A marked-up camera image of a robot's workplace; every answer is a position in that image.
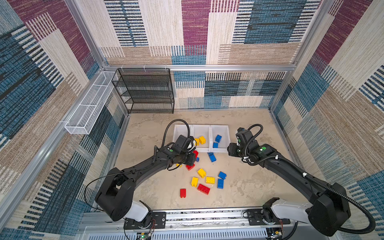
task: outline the beige tabletop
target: beige tabletop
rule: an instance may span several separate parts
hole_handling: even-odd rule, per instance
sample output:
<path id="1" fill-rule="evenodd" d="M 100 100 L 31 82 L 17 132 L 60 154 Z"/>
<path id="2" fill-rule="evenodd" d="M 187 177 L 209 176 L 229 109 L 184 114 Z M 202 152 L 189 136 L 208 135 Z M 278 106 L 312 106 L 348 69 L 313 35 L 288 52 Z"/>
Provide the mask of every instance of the beige tabletop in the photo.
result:
<path id="1" fill-rule="evenodd" d="M 236 141 L 235 130 L 248 128 L 252 124 L 262 124 L 263 132 L 257 137 L 259 144 L 270 144 L 286 158 L 289 155 L 267 109 L 181 111 L 174 114 L 131 114 L 115 166 L 119 169 L 131 167 L 153 154 L 153 146 L 161 146 L 164 130 L 173 119 L 181 118 L 189 124 L 228 125 L 231 142 Z M 172 141 L 174 126 L 166 137 Z M 255 134 L 258 127 L 252 129 Z M 211 207 L 261 206 L 272 197 L 304 202 L 306 199 L 295 188 L 271 171 L 260 166 L 249 166 L 240 158 L 228 154 L 215 153 L 216 162 L 209 160 L 208 154 L 199 153 L 200 161 L 190 171 L 185 166 L 174 170 L 163 170 L 143 182 L 134 193 L 134 200 L 142 200 L 152 209 L 190 209 Z M 206 184 L 197 171 L 202 168 L 207 176 L 215 177 L 215 184 Z M 224 189 L 217 188 L 217 175 L 227 174 Z M 211 188 L 205 195 L 191 186 L 192 177 Z M 186 198 L 180 198 L 180 189 L 187 191 Z"/>

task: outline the black wire mesh shelf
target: black wire mesh shelf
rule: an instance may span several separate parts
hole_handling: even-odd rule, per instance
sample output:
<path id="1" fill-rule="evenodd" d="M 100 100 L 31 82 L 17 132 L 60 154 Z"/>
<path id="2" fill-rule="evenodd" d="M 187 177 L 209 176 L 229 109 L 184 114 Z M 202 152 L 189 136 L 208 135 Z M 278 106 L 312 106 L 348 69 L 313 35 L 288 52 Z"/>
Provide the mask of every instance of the black wire mesh shelf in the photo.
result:
<path id="1" fill-rule="evenodd" d="M 173 113 L 170 71 L 167 68 L 119 68 L 112 81 L 128 113 Z"/>

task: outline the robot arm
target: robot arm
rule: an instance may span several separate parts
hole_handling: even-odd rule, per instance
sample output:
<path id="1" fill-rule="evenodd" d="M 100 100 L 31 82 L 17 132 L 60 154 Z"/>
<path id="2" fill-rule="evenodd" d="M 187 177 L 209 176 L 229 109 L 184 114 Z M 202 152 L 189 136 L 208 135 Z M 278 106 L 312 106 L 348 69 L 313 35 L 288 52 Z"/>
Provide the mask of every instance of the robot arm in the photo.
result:
<path id="1" fill-rule="evenodd" d="M 260 131 L 256 135 L 250 131 L 250 128 L 254 126 L 260 127 Z M 237 130 L 238 142 L 230 143 L 227 148 L 228 154 L 241 157 L 243 162 L 251 166 L 260 165 L 276 173 L 303 194 L 310 203 L 287 207 L 290 205 L 289 203 L 279 198 L 272 198 L 263 206 L 263 219 L 276 222 L 278 218 L 288 217 L 303 221 L 310 223 L 326 236 L 333 236 L 337 230 L 354 234 L 365 234 L 374 230 L 376 223 L 372 215 L 359 203 L 347 197 L 343 186 L 338 183 L 331 185 L 306 173 L 268 144 L 259 145 L 255 138 L 261 133 L 263 127 L 255 124 L 250 128 Z M 348 202 L 363 211 L 369 220 L 368 227 L 361 230 L 341 227 L 351 216 Z"/>
<path id="2" fill-rule="evenodd" d="M 195 153 L 188 151 L 190 143 L 190 138 L 180 135 L 170 148 L 164 146 L 158 151 L 155 150 L 152 157 L 133 167 L 123 170 L 116 167 L 111 169 L 96 194 L 96 203 L 113 221 L 120 220 L 130 210 L 133 192 L 143 181 L 173 164 L 194 164 Z"/>
<path id="3" fill-rule="evenodd" d="M 272 198 L 263 205 L 263 218 L 267 222 L 276 222 L 278 218 L 291 218 L 311 223 L 315 229 L 326 236 L 332 236 L 337 230 L 364 234 L 375 229 L 376 224 L 372 215 L 363 206 L 347 197 L 346 191 L 341 185 L 337 183 L 330 185 L 325 181 L 317 179 L 284 158 L 272 146 L 268 144 L 259 145 L 255 139 L 259 133 L 253 135 L 250 128 L 248 130 L 244 128 L 238 129 L 236 133 L 238 142 L 230 143 L 227 148 L 228 154 L 234 157 L 241 157 L 243 162 L 251 166 L 260 165 L 276 173 L 302 193 L 310 203 L 299 207 L 286 208 L 289 205 L 288 203 L 283 202 L 279 198 Z M 117 221 L 124 216 L 131 218 L 129 215 L 129 212 L 132 211 L 131 206 L 132 208 L 139 205 L 143 207 L 142 204 L 137 202 L 134 202 L 134 206 L 132 205 L 134 190 L 143 181 L 161 170 L 169 169 L 173 164 L 186 164 L 189 166 L 194 164 L 194 148 L 190 147 L 192 142 L 193 137 L 180 135 L 176 143 L 172 143 L 171 147 L 164 146 L 160 149 L 155 147 L 152 157 L 133 167 L 123 170 L 111 169 L 96 194 L 96 203 L 100 205 L 113 221 Z M 367 228 L 361 230 L 341 228 L 343 223 L 351 216 L 348 202 L 362 210 L 368 217 L 369 226 Z M 152 211 L 146 205 L 144 210 L 144 215 L 147 215 L 136 219 L 136 221 L 141 221 L 141 226 L 147 227 L 151 220 Z"/>

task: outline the mounting plate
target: mounting plate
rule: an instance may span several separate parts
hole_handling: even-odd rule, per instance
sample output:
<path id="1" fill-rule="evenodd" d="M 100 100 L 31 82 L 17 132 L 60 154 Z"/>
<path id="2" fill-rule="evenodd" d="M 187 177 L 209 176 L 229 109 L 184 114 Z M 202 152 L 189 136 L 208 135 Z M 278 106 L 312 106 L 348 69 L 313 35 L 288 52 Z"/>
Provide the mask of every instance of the mounting plate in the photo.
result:
<path id="1" fill-rule="evenodd" d="M 159 228 L 165 228 L 166 227 L 166 220 L 167 220 L 167 213 L 166 212 L 154 212 L 152 214 L 152 218 L 155 221 L 152 221 L 151 224 L 145 228 L 145 229 L 151 229 L 153 227 L 153 224 L 156 222 L 155 229 Z M 129 219 L 128 221 L 124 222 L 124 229 L 125 230 L 135 230 L 135 229 L 140 229 L 138 227 L 137 221 L 133 219 Z"/>
<path id="2" fill-rule="evenodd" d="M 261 213 L 262 209 L 247 209 L 247 215 L 248 215 L 248 222 L 251 226 L 258 226 L 258 225 L 268 225 L 263 221 L 263 215 Z M 282 219 L 283 224 L 290 224 L 291 220 L 289 219 Z"/>

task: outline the red lego brick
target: red lego brick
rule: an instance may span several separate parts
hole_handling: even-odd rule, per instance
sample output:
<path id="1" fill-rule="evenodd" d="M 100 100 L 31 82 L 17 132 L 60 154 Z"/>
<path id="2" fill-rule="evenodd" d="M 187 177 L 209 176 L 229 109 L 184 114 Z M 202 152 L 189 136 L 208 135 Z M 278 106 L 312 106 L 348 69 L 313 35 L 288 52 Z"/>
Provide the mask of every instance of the red lego brick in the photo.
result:
<path id="1" fill-rule="evenodd" d="M 193 153 L 196 155 L 196 158 L 197 158 L 197 155 L 199 154 L 199 152 L 198 151 L 193 151 Z"/>
<path id="2" fill-rule="evenodd" d="M 193 164 L 193 166 L 188 166 L 188 165 L 186 165 L 185 167 L 186 167 L 186 168 L 188 169 L 188 171 L 189 171 L 189 170 L 191 170 L 192 168 L 195 167 L 195 164 Z"/>
<path id="3" fill-rule="evenodd" d="M 185 188 L 180 189 L 180 197 L 186 197 L 187 196 L 187 190 Z"/>
<path id="4" fill-rule="evenodd" d="M 199 184 L 199 186 L 197 187 L 197 190 L 208 195 L 209 190 L 211 190 L 211 189 L 209 187 L 204 186 L 203 184 Z"/>

